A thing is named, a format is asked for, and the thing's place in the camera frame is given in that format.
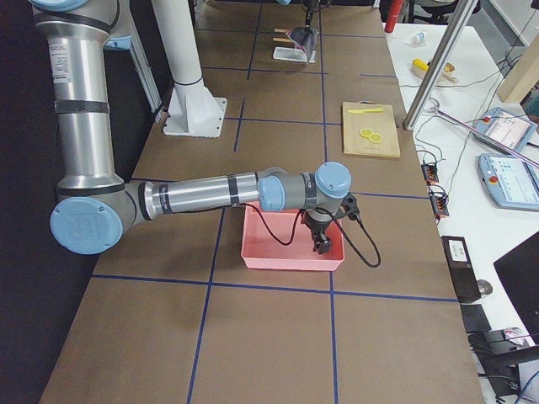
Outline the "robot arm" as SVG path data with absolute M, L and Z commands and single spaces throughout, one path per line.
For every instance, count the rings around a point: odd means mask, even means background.
M 293 3 L 292 0 L 276 0 L 276 2 L 283 6 Z M 305 18 L 303 26 L 305 28 L 310 28 L 314 14 L 317 13 L 321 8 L 321 2 L 319 0 L 301 0 L 296 1 L 296 3 L 301 4 L 304 9 Z
M 193 214 L 257 203 L 260 212 L 296 210 L 317 253 L 327 253 L 330 225 L 345 214 L 349 169 L 325 162 L 312 173 L 278 167 L 172 183 L 133 178 L 136 162 L 116 161 L 125 137 L 110 123 L 107 53 L 133 63 L 152 117 L 168 112 L 170 136 L 216 138 L 227 100 L 204 82 L 186 1 L 155 1 L 152 11 L 171 73 L 163 94 L 127 1 L 34 1 L 35 27 L 48 43 L 55 92 L 56 133 L 63 176 L 56 186 L 50 229 L 64 248 L 81 255 L 113 247 L 131 228 L 162 215 Z

